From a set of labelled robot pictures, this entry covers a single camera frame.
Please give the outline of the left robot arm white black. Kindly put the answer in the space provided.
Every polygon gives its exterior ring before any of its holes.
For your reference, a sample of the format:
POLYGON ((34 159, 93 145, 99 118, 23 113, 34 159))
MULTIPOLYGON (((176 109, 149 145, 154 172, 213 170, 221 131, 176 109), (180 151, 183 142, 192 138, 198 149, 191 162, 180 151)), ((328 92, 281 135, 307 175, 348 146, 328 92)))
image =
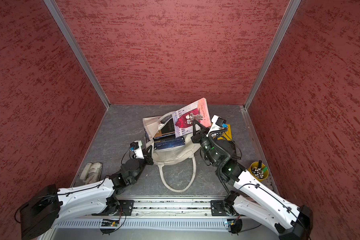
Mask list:
POLYGON ((20 214, 21 238, 32 240, 61 222, 74 218, 130 215, 133 201, 121 202, 117 195, 137 182, 153 159, 130 159, 115 174, 102 181, 71 189, 49 185, 23 204, 20 214))

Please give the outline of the cream canvas tote bag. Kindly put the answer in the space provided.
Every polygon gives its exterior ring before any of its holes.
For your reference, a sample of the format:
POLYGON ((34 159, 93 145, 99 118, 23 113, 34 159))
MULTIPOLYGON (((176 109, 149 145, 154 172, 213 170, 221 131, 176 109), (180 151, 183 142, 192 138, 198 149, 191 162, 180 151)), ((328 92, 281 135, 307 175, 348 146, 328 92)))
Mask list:
MULTIPOLYGON (((159 130, 164 128, 164 126, 172 118, 173 118, 173 112, 169 112, 163 116, 149 117, 143 119, 143 126, 146 132, 145 139, 146 139, 147 148, 154 146, 154 135, 158 133, 159 130)), ((200 145, 192 143, 191 135, 186 135, 185 144, 183 146, 168 148, 164 150, 156 150, 156 149, 152 150, 153 162, 155 165, 159 167, 161 180, 167 189, 175 193, 183 193, 190 188, 190 186, 193 184, 195 180, 197 173, 195 153, 199 149, 200 149, 200 145), (191 180, 184 189, 182 190, 173 189, 170 185, 167 184, 164 178, 163 167, 175 165, 187 159, 191 159, 193 163, 193 174, 191 180)))

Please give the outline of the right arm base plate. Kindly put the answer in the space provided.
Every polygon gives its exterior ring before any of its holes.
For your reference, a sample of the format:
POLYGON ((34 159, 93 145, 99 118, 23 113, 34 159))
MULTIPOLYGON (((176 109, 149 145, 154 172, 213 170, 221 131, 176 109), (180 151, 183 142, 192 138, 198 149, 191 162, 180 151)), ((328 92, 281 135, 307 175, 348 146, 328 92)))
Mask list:
POLYGON ((212 216, 236 216, 237 212, 232 205, 229 205, 225 201, 211 200, 211 213, 212 216))

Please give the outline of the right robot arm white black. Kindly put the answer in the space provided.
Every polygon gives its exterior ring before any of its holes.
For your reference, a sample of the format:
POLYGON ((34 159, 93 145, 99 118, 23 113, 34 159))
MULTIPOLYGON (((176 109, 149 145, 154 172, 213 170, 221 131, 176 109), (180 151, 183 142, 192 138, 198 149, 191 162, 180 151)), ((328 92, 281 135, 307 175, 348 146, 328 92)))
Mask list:
POLYGON ((230 143, 219 144, 212 134, 194 133, 192 142, 201 145, 205 160, 216 167, 216 175, 227 191, 221 202, 223 212, 231 216, 228 229, 238 234, 243 227, 241 216, 249 217, 273 231, 280 240, 309 240, 313 212, 297 206, 271 191, 235 159, 230 143))

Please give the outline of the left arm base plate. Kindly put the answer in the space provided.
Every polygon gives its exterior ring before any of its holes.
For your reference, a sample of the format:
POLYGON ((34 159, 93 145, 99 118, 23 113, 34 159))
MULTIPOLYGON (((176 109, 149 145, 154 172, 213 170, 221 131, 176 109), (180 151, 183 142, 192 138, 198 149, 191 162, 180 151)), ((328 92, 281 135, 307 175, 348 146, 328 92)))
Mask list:
POLYGON ((92 214, 92 216, 120 216, 121 214, 128 216, 132 215, 134 200, 118 200, 110 203, 101 213, 92 214))

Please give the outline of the red cover book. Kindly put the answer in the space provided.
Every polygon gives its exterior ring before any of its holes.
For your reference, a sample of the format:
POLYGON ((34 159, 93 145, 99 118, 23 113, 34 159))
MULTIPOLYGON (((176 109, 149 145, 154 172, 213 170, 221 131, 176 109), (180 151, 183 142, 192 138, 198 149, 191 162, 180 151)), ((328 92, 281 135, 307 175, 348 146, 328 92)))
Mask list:
POLYGON ((199 99, 172 113, 176 138, 193 132, 193 122, 197 121, 204 127, 212 125, 206 98, 199 99))

